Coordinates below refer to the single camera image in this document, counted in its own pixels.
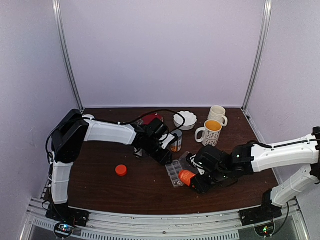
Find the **small white pill bottle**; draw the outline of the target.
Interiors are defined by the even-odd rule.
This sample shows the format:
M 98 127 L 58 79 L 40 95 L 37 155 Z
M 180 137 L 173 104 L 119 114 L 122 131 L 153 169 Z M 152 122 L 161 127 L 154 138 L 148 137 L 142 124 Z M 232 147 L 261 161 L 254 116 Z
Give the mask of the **small white pill bottle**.
M 139 149 L 135 148 L 134 152 L 133 152 L 133 155 L 136 158 L 141 158 L 143 156 L 143 150 L 141 148 L 139 148 Z

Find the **clear plastic pill organizer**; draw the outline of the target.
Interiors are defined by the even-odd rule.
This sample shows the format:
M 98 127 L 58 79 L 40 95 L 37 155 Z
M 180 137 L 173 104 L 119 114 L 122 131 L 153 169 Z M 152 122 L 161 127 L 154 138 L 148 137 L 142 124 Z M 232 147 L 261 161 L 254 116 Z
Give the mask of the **clear plastic pill organizer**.
M 173 160 L 171 164 L 167 164 L 165 166 L 167 174 L 174 188 L 182 187 L 184 185 L 179 178 L 180 171 L 188 170 L 195 173 L 196 169 L 187 162 L 187 156 L 189 154 L 190 152 L 186 151 L 179 159 Z

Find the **orange pill bottle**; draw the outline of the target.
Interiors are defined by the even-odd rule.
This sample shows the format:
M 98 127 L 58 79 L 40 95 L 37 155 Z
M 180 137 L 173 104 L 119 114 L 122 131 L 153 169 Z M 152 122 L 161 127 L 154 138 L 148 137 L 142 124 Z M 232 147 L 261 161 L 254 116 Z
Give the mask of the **orange pill bottle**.
M 183 184 L 187 185 L 188 187 L 191 186 L 191 180 L 195 176 L 196 176 L 196 174 L 194 174 L 193 172 L 186 170 L 186 169 L 182 169 L 178 174 L 180 181 Z

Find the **orange bottle cap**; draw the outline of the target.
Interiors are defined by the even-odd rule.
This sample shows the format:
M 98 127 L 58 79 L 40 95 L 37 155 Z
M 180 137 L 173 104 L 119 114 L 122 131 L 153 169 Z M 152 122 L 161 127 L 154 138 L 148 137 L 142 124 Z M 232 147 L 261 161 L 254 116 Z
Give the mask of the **orange bottle cap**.
M 120 164 L 120 165 L 116 166 L 115 173 L 119 177 L 124 177 L 128 173 L 128 168 L 124 164 Z

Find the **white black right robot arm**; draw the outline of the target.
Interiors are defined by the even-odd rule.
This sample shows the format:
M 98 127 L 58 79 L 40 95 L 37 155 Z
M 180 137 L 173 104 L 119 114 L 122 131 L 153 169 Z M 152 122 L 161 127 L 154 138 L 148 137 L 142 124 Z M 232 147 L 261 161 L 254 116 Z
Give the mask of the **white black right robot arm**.
M 187 162 L 198 169 L 190 187 L 206 193 L 212 186 L 223 185 L 268 169 L 299 165 L 302 167 L 287 181 L 267 192 L 266 201 L 256 210 L 259 220 L 268 220 L 286 202 L 303 192 L 310 184 L 320 182 L 320 128 L 314 127 L 304 137 L 270 145 L 250 141 L 236 146 L 228 154 L 211 145 L 197 154 L 189 154 Z

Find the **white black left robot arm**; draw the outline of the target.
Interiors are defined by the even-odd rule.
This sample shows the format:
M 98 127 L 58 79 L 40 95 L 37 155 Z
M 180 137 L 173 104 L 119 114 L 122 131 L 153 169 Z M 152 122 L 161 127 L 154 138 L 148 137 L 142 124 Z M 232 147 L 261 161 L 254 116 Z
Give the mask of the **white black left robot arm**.
M 140 158 L 146 153 L 161 165 L 172 163 L 173 154 L 168 146 L 178 136 L 158 118 L 148 124 L 100 120 L 93 115 L 83 115 L 72 109 L 51 131 L 45 151 L 50 164 L 49 181 L 52 213 L 61 222 L 72 218 L 68 206 L 68 187 L 71 169 L 80 155 L 84 142 L 118 143 L 134 148 L 134 155 Z

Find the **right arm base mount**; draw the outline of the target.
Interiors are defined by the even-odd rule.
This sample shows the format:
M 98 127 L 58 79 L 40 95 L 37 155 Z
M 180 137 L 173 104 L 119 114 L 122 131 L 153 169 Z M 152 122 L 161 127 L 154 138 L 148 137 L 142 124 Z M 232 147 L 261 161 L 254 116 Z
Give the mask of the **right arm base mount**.
M 258 206 L 239 211 L 243 226 L 254 226 L 254 231 L 259 237 L 271 237 L 276 232 L 274 219 L 282 216 L 282 209 L 277 206 Z

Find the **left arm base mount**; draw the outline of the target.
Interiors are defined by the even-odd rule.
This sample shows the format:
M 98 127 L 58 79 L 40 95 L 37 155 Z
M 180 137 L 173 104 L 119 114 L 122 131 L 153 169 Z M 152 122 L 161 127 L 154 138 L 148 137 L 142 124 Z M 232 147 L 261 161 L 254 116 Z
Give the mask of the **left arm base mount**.
M 90 213 L 70 207 L 50 205 L 46 211 L 46 218 L 56 221 L 53 233 L 60 239 L 69 238 L 77 227 L 86 227 Z

